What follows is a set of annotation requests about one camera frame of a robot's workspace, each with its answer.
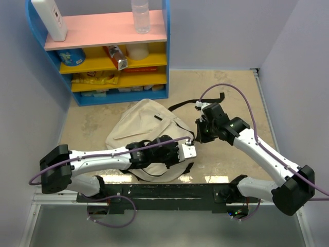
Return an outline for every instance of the water bottle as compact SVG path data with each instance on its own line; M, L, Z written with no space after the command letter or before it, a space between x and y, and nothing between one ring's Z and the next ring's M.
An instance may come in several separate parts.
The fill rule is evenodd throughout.
M148 33L151 29L149 0L132 0L132 10L136 32Z

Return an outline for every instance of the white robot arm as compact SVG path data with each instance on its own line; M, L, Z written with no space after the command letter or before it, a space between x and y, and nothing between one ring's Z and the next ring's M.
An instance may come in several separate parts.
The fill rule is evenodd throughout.
M102 198L105 196L102 191L103 179L85 173L108 169L141 169L151 163L164 163L170 168L196 157L195 147L190 142L179 144L175 140L164 135L147 145L144 142L131 143L126 147L94 152L71 151L67 145L59 145L40 160L42 193L68 189L86 197ZM60 162L63 163L61 166L49 169Z
M196 141L207 143L216 138L226 141L251 157L273 179L273 182L263 181L241 175L230 183L232 191L224 191L223 196L235 199L239 196L264 199L274 202L283 213L293 215L314 195L314 188L278 160L283 161L290 169L314 183L314 171L309 166L302 168L289 161L259 137L256 141L254 130L238 117L230 120L219 103L209 104L197 101L196 108L201 112L201 118L196 120L198 131ZM266 152L259 143L272 155Z

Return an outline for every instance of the white wall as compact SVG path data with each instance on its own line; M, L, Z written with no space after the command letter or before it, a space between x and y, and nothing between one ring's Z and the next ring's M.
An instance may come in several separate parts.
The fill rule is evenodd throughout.
M297 1L171 0L171 68L260 67ZM131 11L130 0L56 2L63 15Z
M260 70L280 151L329 190L329 1L299 0ZM317 247L328 246L327 202L308 202Z
M28 180L59 138L69 94L29 31L24 1L0 1L0 242L18 246Z

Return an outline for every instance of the blue shelf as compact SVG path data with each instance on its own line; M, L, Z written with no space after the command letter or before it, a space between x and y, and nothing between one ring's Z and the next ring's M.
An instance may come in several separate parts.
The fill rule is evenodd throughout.
M140 92L119 92L110 91L106 97L81 97L80 93L74 93L79 106L96 105L96 104L111 104L130 101L140 101L142 99L165 99L167 98L166 89L158 91L140 91Z
M48 31L41 21L38 13L36 12L31 0L25 0L25 15L29 28L34 35L36 41L44 51L45 58L49 59L52 63L53 69L59 73L61 61L55 51L45 51L44 46L48 36ZM163 90L159 91L141 91L141 92L126 92L120 93L118 91L109 91L106 97L81 97L80 93L73 93L71 91L71 74L61 75L61 81L65 84L67 89L71 92L73 98L79 106L96 105L96 104L110 104L129 101L139 101L142 99L164 99L169 95L169 54L170 54L170 6L169 0L162 0L162 15L164 25L167 33L167 84Z

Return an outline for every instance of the shelf unit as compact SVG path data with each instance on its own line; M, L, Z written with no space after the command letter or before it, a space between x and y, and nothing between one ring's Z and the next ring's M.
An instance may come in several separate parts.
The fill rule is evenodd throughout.
M61 81L71 92L78 105L95 105L138 101L144 98L168 98L169 94L169 51L170 51L170 6L162 0L162 10L150 11L151 31L137 34L131 12L93 15L64 16L68 27L65 41L54 42L37 14L31 0L26 0L25 11L28 25L45 56L60 75ZM102 46L119 45L124 53L125 44L148 43L150 55L139 61L128 58L129 68L158 66L156 72L121 72L117 85L90 85L71 83L73 73L100 70L115 70L113 63ZM56 50L83 48L86 60L74 67L64 65ZM120 87L164 84L163 90L141 92L119 92ZM82 97L80 92L109 89L106 97Z

